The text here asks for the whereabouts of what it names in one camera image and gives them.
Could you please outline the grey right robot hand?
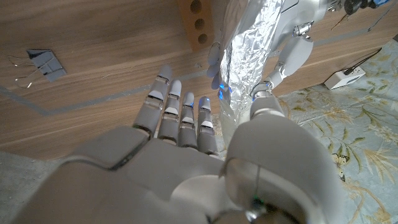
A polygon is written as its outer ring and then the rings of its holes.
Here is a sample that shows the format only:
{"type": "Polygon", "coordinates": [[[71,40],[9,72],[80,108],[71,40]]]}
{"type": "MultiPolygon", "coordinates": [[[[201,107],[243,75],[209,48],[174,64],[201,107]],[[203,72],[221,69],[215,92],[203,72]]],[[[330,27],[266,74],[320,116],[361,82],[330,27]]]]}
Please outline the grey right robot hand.
{"type": "Polygon", "coordinates": [[[279,81],[254,87],[250,119],[220,159],[210,100],[194,103],[162,67],[133,125],[73,151],[14,223],[341,223],[335,163],[283,114],[279,81]]]}

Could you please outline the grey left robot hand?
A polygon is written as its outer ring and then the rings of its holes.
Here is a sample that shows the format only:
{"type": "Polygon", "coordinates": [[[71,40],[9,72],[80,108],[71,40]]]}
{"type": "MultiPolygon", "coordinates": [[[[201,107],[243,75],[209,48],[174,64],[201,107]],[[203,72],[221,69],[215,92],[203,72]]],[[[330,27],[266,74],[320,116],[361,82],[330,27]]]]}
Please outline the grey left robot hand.
{"type": "Polygon", "coordinates": [[[341,7],[333,0],[228,1],[221,40],[208,54],[211,87],[231,106],[271,96],[309,58],[312,25],[341,7]]]}

